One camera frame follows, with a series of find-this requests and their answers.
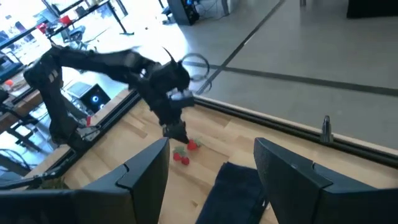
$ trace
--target gray floor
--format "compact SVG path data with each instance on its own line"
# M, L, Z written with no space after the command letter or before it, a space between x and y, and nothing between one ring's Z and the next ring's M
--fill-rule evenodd
M322 80L396 88L398 18L347 20L347 1L286 0L228 64ZM398 148L398 99L222 72L205 96Z
M396 17L347 20L348 0L307 4L286 0L228 66L398 87Z
M204 96L395 148L398 98L221 72Z

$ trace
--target black cloth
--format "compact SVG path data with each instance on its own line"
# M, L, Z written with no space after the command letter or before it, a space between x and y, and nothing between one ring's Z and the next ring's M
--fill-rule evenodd
M349 0L347 18L398 16L396 0Z
M218 172L197 224L259 223L267 204L257 170L227 162Z

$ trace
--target table leg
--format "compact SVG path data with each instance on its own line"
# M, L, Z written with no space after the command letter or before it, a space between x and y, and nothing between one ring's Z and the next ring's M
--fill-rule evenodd
M121 34L124 34L124 35L134 35L134 33L127 33L126 28L124 28L124 26L123 26L122 22L120 21L118 15L117 15L116 12L114 11L114 8L113 8L113 6L112 6L112 4L111 4L111 1L108 1L106 4L108 5L109 10L112 12L113 17L116 19L116 21L118 22L119 26L122 28L123 33L121 33Z

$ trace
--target desk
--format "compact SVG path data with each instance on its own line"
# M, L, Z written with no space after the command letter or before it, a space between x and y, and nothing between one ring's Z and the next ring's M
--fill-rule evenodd
M92 123L97 123L126 95L127 91L122 91L112 99L93 117ZM197 152L190 152L189 166L170 160L169 180L159 223L194 223L224 162L256 167L252 154L255 137L264 137L373 187L398 187L398 171L393 168L234 116L195 106L184 109L183 119L187 122L190 137L200 138L204 145ZM65 182L72 189L81 188L113 170L161 136L162 130L156 116L140 101L69 169L64 175ZM181 143L170 140L170 151L179 145ZM28 177L47 170L66 151L65 148L56 150ZM261 223L277 223L272 208L266 210Z

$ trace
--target black towel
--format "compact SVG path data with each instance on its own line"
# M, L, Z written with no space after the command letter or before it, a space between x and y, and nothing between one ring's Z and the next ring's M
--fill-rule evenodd
M268 204L257 170L225 163L197 224L259 223Z

